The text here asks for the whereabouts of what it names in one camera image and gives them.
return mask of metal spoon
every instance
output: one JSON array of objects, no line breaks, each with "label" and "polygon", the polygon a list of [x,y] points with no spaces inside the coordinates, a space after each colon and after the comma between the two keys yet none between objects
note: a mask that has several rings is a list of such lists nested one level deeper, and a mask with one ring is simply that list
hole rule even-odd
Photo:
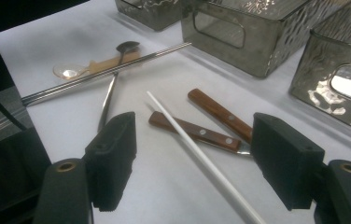
[{"label": "metal spoon", "polygon": [[80,77],[89,71],[89,66],[84,67],[74,63],[61,63],[53,66],[53,74],[63,79]]},{"label": "metal spoon", "polygon": [[[120,44],[119,46],[117,46],[117,51],[120,52],[118,65],[122,64],[125,53],[137,48],[139,44],[140,43],[134,42],[134,41],[126,41]],[[103,111],[99,121],[98,132],[100,132],[106,124],[106,116],[108,114],[109,103],[111,101],[112,93],[114,92],[115,84],[117,83],[118,73],[119,72],[114,73],[114,77],[112,78],[111,83],[109,83],[108,93],[106,94],[106,98],[103,103]]]}]

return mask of glass container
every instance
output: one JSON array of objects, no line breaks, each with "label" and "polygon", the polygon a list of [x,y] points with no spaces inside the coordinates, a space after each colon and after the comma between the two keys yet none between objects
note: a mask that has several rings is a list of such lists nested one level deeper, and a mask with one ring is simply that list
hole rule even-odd
[{"label": "glass container", "polygon": [[115,0],[118,11],[161,31],[181,19],[178,0]]},{"label": "glass container", "polygon": [[255,77],[267,77],[350,0],[181,0],[186,42]]},{"label": "glass container", "polygon": [[290,93],[351,126],[351,4],[312,30]]}]

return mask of utensil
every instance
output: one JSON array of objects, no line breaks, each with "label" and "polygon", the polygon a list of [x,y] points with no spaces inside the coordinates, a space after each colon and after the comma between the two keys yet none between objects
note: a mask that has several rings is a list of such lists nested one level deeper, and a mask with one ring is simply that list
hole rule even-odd
[{"label": "utensil", "polygon": [[[211,131],[199,125],[189,123],[183,119],[174,118],[179,126],[194,140],[201,141],[215,147],[220,147],[231,153],[250,155],[249,145],[237,138]],[[149,124],[176,133],[176,129],[163,113],[154,111],[148,120]]]},{"label": "utensil", "polygon": [[[185,132],[189,134],[191,138],[225,149],[232,153],[251,156],[251,127],[199,89],[190,91],[188,97],[192,102],[200,106],[215,119],[218,119],[220,122],[231,128],[237,135],[245,140],[245,142],[221,133],[216,133],[196,124],[186,122],[185,120],[176,119],[179,121],[179,125],[183,127]],[[169,123],[169,121],[159,112],[154,112],[151,115],[149,123],[172,132],[175,131],[171,123]]]},{"label": "utensil", "polygon": [[141,58],[138,58],[136,60],[133,60],[133,61],[131,61],[129,63],[123,63],[123,64],[121,64],[119,66],[106,69],[104,71],[101,71],[99,73],[96,73],[96,74],[93,74],[93,75],[90,75],[90,76],[80,77],[80,78],[77,78],[75,80],[71,80],[71,81],[66,82],[66,83],[64,83],[62,85],[59,85],[59,86],[56,86],[56,87],[53,87],[53,88],[46,89],[44,91],[39,91],[39,92],[36,92],[34,94],[25,96],[25,97],[21,98],[21,102],[22,102],[22,104],[24,106],[39,104],[39,103],[41,103],[41,102],[43,102],[45,100],[48,100],[50,97],[55,97],[57,94],[60,94],[62,92],[68,91],[68,90],[71,90],[74,87],[80,86],[80,85],[82,85],[84,83],[87,83],[87,82],[90,82],[90,81],[94,81],[94,80],[98,80],[98,79],[103,78],[103,77],[110,76],[113,72],[117,72],[117,71],[125,69],[127,67],[131,67],[132,65],[138,65],[140,63],[145,63],[145,62],[151,61],[151,60],[159,58],[159,57],[161,57],[163,55],[172,53],[172,52],[177,51],[179,49],[183,49],[183,48],[185,48],[185,47],[187,47],[189,45],[191,45],[191,43],[189,43],[189,42],[183,43],[183,44],[179,44],[179,45],[173,46],[173,47],[171,47],[169,49],[164,49],[164,50],[160,50],[160,51],[155,52],[155,53],[151,53],[151,54],[146,55],[144,57],[141,57]]},{"label": "utensil", "polygon": [[[128,63],[139,57],[140,54],[138,51],[130,52],[125,54],[123,61]],[[56,77],[70,80],[85,74],[95,74],[104,71],[108,68],[115,67],[118,64],[118,61],[119,57],[105,60],[99,63],[95,61],[90,61],[89,66],[87,67],[75,63],[60,63],[53,66],[53,74],[56,75]]]},{"label": "utensil", "polygon": [[252,128],[237,118],[233,113],[227,110],[224,106],[217,103],[211,97],[206,95],[199,89],[194,89],[188,93],[188,97],[193,103],[201,107],[203,110],[219,120],[237,135],[243,138],[248,144],[251,144]]},{"label": "utensil", "polygon": [[[122,64],[125,53],[137,48],[138,45],[140,45],[140,43],[138,42],[126,41],[117,46],[117,51],[120,52],[118,66]],[[99,121],[98,132],[100,132],[106,124],[106,115],[108,114],[109,103],[111,102],[111,97],[112,97],[112,94],[114,93],[115,84],[117,83],[117,80],[118,80],[118,73],[119,73],[118,71],[114,73],[114,77],[112,78],[111,83],[109,83],[108,93],[106,94],[106,97],[103,103],[103,111]]]},{"label": "utensil", "polygon": [[193,140],[185,133],[185,131],[178,125],[178,123],[172,118],[166,109],[159,103],[159,101],[150,93],[147,92],[152,101],[158,106],[164,116],[174,126],[181,137],[187,142],[190,151],[196,156],[197,159],[202,163],[204,168],[213,176],[216,184],[221,186],[223,193],[227,194],[228,202],[230,202],[237,213],[242,218],[246,218],[246,223],[266,223],[260,214],[248,203],[246,198],[234,187],[234,185],[228,180],[228,178],[220,172],[216,165],[204,154],[204,152],[193,142]]}]

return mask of spoon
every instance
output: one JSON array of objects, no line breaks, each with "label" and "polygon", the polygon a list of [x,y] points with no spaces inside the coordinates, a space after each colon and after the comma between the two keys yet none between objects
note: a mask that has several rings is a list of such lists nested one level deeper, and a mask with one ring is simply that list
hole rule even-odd
[{"label": "spoon", "polygon": [[[126,41],[118,45],[117,51],[119,51],[120,53],[118,65],[122,64],[125,53],[137,48],[139,44],[140,43],[134,42],[134,41]],[[114,77],[112,78],[111,83],[109,83],[108,93],[106,94],[106,97],[103,103],[103,111],[99,121],[98,132],[100,132],[106,124],[106,115],[108,114],[109,103],[111,101],[112,93],[114,92],[115,84],[117,83],[117,80],[118,80],[118,73],[119,72],[114,73]]]},{"label": "spoon", "polygon": [[[140,57],[139,52],[130,52],[124,55],[123,62],[127,63]],[[62,79],[70,80],[80,77],[85,73],[94,74],[115,67],[119,57],[108,59],[102,62],[90,61],[89,66],[85,67],[75,63],[60,63],[53,66],[53,74]]]}]

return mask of metal chopstick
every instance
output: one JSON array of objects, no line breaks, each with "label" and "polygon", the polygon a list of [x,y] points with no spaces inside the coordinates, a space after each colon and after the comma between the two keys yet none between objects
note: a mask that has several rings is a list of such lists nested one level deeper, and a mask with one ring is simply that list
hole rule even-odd
[{"label": "metal chopstick", "polygon": [[187,47],[189,45],[191,45],[191,43],[188,43],[188,42],[180,44],[180,45],[176,45],[176,46],[173,46],[173,47],[171,47],[169,49],[160,50],[160,51],[157,51],[155,53],[151,53],[149,55],[141,57],[139,59],[133,60],[131,62],[123,63],[123,64],[121,64],[119,66],[106,69],[106,70],[104,70],[102,72],[98,72],[96,74],[92,74],[92,75],[89,75],[89,76],[86,76],[86,77],[81,77],[81,78],[78,78],[76,80],[69,81],[69,82],[64,83],[62,85],[59,85],[59,86],[56,86],[56,87],[53,87],[53,88],[50,88],[50,89],[47,89],[47,90],[44,90],[44,91],[39,91],[37,93],[34,93],[34,94],[31,94],[31,95],[22,97],[21,98],[21,103],[24,106],[39,104],[39,103],[41,103],[41,102],[43,102],[45,100],[48,100],[50,97],[58,95],[61,92],[65,92],[67,90],[73,89],[74,87],[80,86],[80,85],[82,85],[84,83],[87,83],[87,82],[90,82],[90,81],[94,81],[94,80],[97,80],[97,79],[100,79],[100,78],[103,78],[103,77],[108,77],[114,72],[118,72],[118,71],[123,70],[123,69],[125,69],[127,67],[130,67],[132,65],[138,65],[140,63],[148,62],[150,60],[159,58],[159,57],[161,57],[163,55],[172,53],[172,52],[177,51],[179,49],[183,49],[183,48],[185,48],[185,47]]}]

